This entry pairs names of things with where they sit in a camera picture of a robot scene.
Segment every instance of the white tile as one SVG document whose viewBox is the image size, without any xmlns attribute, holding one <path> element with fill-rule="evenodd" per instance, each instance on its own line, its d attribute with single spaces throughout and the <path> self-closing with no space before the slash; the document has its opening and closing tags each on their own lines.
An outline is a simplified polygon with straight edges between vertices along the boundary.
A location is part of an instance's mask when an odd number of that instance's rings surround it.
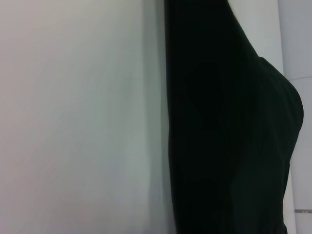
<svg viewBox="0 0 312 234">
<path fill-rule="evenodd" d="M 294 207 L 312 209 L 312 78 L 293 80 L 292 84 L 304 107 L 303 125 L 291 160 Z"/>
<path fill-rule="evenodd" d="M 296 214 L 297 234 L 312 233 L 312 214 Z"/>
<path fill-rule="evenodd" d="M 279 0 L 284 71 L 288 79 L 312 76 L 311 12 L 311 0 Z"/>
</svg>

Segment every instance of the dark fabric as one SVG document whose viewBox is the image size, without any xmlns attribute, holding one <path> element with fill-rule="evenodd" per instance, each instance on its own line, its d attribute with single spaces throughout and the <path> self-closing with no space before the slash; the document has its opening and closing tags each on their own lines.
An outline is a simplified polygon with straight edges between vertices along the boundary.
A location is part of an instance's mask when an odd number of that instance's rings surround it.
<svg viewBox="0 0 312 234">
<path fill-rule="evenodd" d="M 227 1 L 165 6 L 177 233 L 286 234 L 283 197 L 303 122 L 298 92 L 257 55 Z"/>
</svg>

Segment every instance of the black garment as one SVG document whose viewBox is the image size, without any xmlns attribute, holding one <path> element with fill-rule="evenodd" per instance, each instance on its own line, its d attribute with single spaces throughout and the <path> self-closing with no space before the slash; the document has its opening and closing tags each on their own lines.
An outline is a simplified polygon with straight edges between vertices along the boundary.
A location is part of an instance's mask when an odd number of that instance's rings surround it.
<svg viewBox="0 0 312 234">
<path fill-rule="evenodd" d="M 178 234 L 286 234 L 283 197 L 303 122 L 298 92 L 257 55 L 226 0 L 165 5 Z"/>
</svg>

